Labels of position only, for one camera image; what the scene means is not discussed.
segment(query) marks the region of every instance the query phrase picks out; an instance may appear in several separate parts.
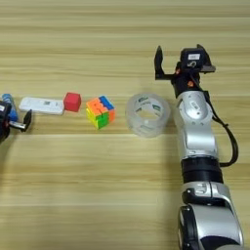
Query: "colorful cube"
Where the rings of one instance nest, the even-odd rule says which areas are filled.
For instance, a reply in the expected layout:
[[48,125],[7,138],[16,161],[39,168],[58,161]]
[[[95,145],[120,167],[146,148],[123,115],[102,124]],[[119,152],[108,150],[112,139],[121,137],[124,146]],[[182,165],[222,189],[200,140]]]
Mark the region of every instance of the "colorful cube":
[[86,111],[89,120],[98,129],[103,128],[114,120],[114,106],[105,96],[88,101]]
[[66,93],[66,96],[63,100],[64,103],[64,109],[73,111],[73,112],[78,112],[80,106],[81,106],[81,96],[76,93]]

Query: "clear tape roll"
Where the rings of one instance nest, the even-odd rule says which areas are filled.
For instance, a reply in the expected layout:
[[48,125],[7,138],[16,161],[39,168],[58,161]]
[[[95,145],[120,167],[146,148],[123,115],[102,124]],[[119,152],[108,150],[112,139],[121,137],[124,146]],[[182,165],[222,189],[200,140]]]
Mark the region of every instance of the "clear tape roll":
[[[150,114],[150,117],[143,117],[142,113]],[[146,138],[156,137],[163,132],[170,113],[168,103],[155,94],[138,94],[126,106],[129,128],[136,135]]]

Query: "wood grain surface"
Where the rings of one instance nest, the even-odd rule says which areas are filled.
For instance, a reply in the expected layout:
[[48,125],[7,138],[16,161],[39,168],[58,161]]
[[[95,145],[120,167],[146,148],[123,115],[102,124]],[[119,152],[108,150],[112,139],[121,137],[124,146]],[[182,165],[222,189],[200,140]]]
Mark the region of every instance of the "wood grain surface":
[[[0,0],[0,93],[83,97],[78,113],[35,115],[25,134],[0,145],[1,250],[178,249],[181,166],[173,120],[142,139],[126,125],[125,106],[141,92],[174,105],[154,81],[158,45],[172,71],[184,47],[202,44],[217,72],[202,76],[240,149],[224,170],[250,246],[250,2],[248,0]],[[86,101],[108,96],[113,124],[97,131]],[[214,125],[221,160],[230,158]]]

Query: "red cube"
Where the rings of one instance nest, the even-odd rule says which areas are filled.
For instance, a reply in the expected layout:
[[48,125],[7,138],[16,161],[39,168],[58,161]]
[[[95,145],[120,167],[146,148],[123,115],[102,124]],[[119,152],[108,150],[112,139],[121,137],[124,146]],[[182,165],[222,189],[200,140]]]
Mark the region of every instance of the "red cube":
[[69,111],[78,112],[79,107],[81,106],[81,96],[76,93],[66,93],[66,96],[63,100],[64,109]]

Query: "cable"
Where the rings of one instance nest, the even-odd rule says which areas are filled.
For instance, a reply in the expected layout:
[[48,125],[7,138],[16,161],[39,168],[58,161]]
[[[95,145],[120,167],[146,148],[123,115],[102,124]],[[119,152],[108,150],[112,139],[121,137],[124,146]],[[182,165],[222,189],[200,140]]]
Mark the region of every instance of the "cable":
[[191,78],[192,82],[195,84],[195,86],[198,88],[198,90],[201,91],[204,94],[206,102],[211,106],[211,109],[213,111],[213,120],[215,122],[221,124],[224,127],[224,129],[226,130],[226,132],[228,133],[228,135],[229,135],[229,139],[230,139],[230,143],[231,143],[231,149],[232,149],[231,159],[230,159],[229,162],[220,162],[221,167],[229,167],[233,163],[235,163],[237,161],[237,159],[238,159],[238,143],[237,143],[237,140],[236,140],[235,136],[233,135],[233,133],[231,132],[231,130],[229,129],[229,124],[224,123],[224,121],[218,116],[217,112],[215,111],[215,108],[213,107],[213,105],[212,105],[212,103],[210,101],[208,91],[204,91],[199,86],[199,83],[194,79],[192,74],[190,74],[190,78]]

